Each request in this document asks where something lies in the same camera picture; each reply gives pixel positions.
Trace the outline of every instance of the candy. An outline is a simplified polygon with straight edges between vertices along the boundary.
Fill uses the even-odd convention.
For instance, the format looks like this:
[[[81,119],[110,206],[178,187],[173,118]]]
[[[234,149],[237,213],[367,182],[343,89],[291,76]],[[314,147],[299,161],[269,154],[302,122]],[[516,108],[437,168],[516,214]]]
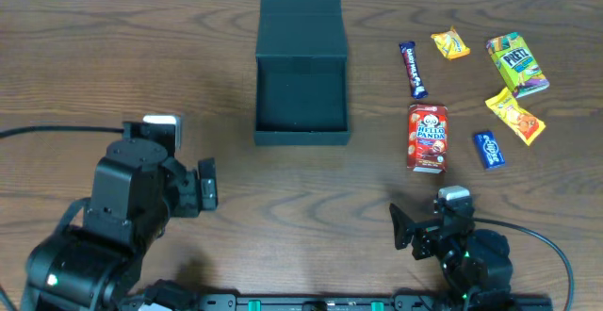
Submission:
[[[505,164],[505,158],[498,148],[497,140],[490,131],[485,131],[473,136],[475,146],[481,157],[481,162],[486,170],[501,167]]]
[[[528,146],[545,129],[545,123],[536,119],[527,110],[517,104],[511,91],[507,88],[502,92],[486,100],[486,105],[492,109],[502,121],[504,121]]]
[[[456,30],[454,30],[454,26],[452,26],[448,32],[432,34],[432,39],[435,41],[437,49],[442,52],[442,56],[448,60],[466,56],[471,53],[471,49],[464,45],[461,37]]]
[[[447,167],[448,112],[445,106],[412,105],[408,112],[407,166],[439,173]]]
[[[404,57],[406,73],[411,81],[411,95],[413,95],[413,98],[415,99],[426,98],[428,93],[423,86],[423,80],[421,80],[421,76],[418,74],[418,68],[416,67],[415,42],[401,42],[399,50]]]
[[[548,87],[548,80],[519,33],[491,39],[486,49],[515,98]]]

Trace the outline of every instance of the black box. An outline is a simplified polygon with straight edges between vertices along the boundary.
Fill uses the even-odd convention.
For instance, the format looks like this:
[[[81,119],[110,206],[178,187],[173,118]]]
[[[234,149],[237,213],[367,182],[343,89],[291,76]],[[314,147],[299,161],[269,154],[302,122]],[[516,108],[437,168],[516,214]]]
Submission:
[[[261,0],[256,145],[345,145],[348,45],[341,0]]]

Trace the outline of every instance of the cardboard box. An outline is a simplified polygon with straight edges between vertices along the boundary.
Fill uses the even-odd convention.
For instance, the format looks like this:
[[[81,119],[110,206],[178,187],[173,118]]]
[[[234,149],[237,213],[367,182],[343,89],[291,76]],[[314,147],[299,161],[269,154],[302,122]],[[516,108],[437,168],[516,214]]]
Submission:
[[[493,38],[486,49],[513,97],[521,98],[548,87],[548,80],[519,33]]]
[[[448,152],[448,109],[445,106],[411,105],[408,109],[408,157],[414,172],[445,171]]]

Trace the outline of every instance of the wood grain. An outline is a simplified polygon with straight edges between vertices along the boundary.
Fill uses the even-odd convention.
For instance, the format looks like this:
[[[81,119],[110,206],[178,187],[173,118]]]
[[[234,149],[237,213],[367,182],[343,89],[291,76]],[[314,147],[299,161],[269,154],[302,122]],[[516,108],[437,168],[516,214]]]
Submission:
[[[241,293],[388,294],[444,288],[435,260],[397,252],[387,205],[429,217],[443,185],[472,190],[478,215],[556,241],[577,279],[575,310],[603,297],[603,0],[343,0],[352,138],[346,147],[253,145],[259,0],[0,0],[0,129],[40,122],[117,126],[184,117],[179,159],[218,161],[220,209],[172,220],[145,259],[158,278]],[[430,34],[455,25],[472,48],[448,61]],[[483,48],[520,31],[551,82],[522,98],[546,122],[530,147],[484,104],[504,86]],[[450,115],[450,170],[405,169],[412,103],[398,42],[417,43],[430,102]],[[507,167],[485,172],[471,142],[491,129]],[[36,133],[0,142],[0,282],[17,301],[24,262],[70,201],[90,195],[111,135]],[[559,258],[512,245],[513,289],[562,309]]]

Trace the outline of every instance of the candy bar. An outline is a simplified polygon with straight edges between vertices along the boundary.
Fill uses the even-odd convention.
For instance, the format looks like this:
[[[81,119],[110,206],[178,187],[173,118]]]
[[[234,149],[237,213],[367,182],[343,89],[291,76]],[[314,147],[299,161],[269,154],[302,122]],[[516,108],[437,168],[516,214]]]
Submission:
[[[497,140],[490,131],[484,131],[473,136],[475,146],[478,148],[481,162],[486,170],[495,169],[505,164],[505,158],[498,148]]]
[[[421,76],[418,74],[418,68],[416,67],[415,42],[401,42],[399,50],[404,57],[406,73],[411,82],[411,95],[415,99],[426,98],[428,93],[427,90],[425,90],[425,86],[423,86],[423,80],[421,80]]]

